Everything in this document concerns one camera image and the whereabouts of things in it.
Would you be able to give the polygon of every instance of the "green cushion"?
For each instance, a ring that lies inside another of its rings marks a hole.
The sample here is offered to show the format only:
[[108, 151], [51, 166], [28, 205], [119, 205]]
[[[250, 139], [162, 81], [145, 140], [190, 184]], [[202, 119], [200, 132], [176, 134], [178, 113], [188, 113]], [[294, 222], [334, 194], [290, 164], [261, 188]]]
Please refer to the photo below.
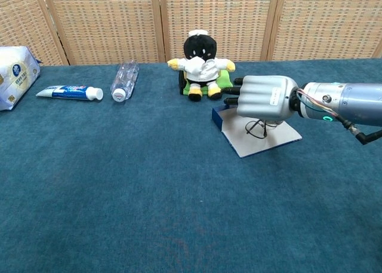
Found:
[[[229, 73], [227, 70], [221, 70], [220, 71], [220, 76], [216, 79], [216, 84], [220, 88], [227, 88], [227, 87], [232, 87], [231, 80], [229, 79]], [[185, 88], [183, 89], [183, 94], [188, 95], [190, 90], [190, 83], [187, 81]], [[202, 87], [201, 88], [203, 95], [207, 95], [208, 92], [208, 87]]]

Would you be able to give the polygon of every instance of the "bottle cap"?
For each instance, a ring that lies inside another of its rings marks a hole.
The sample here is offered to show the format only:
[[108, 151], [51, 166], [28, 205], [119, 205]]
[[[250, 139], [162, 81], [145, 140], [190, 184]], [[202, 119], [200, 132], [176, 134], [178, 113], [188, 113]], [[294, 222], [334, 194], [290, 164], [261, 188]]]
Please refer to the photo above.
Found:
[[123, 102], [126, 99], [126, 92], [124, 89], [118, 88], [113, 91], [113, 99], [116, 102]]
[[88, 90], [86, 91], [86, 96], [88, 97], [89, 100], [102, 100], [103, 98], [103, 91], [101, 88], [94, 88], [94, 87], [89, 87]]

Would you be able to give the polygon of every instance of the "wicker screen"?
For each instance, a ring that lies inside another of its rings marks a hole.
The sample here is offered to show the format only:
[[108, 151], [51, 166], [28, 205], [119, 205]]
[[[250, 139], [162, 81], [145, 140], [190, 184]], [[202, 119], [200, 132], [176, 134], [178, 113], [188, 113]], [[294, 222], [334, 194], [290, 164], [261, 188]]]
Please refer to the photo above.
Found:
[[70, 64], [164, 60], [159, 0], [47, 0]]
[[162, 0], [166, 59], [182, 58], [188, 32], [207, 30], [217, 57], [260, 60], [270, 0]]
[[273, 60], [372, 57], [382, 38], [382, 0], [279, 0]]
[[0, 0], [0, 46], [27, 46], [43, 65], [67, 60], [44, 0]]

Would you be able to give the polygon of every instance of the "paper sheet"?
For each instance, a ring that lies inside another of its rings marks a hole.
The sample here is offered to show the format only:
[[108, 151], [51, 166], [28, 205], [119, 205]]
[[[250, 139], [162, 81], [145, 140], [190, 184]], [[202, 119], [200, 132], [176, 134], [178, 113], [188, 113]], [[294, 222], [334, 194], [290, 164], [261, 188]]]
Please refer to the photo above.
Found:
[[[248, 122], [257, 121], [257, 119], [238, 116], [236, 108], [223, 110], [219, 112], [219, 115], [223, 119], [222, 133], [241, 158], [302, 139], [300, 134], [286, 122], [279, 124], [276, 128], [267, 127], [267, 137], [257, 139], [247, 134], [245, 128]], [[256, 136], [263, 136], [263, 128], [260, 126], [256, 126], [251, 132]]]

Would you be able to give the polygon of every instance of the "toothpaste cap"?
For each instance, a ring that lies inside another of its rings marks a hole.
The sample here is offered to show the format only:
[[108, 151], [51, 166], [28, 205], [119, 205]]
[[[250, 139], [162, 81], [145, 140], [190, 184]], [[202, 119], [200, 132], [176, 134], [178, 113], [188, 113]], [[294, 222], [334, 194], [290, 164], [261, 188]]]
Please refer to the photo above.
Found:
[[94, 88], [94, 87], [89, 87], [86, 90], [86, 96], [88, 97], [89, 100], [102, 100], [103, 98], [103, 91], [101, 88]]

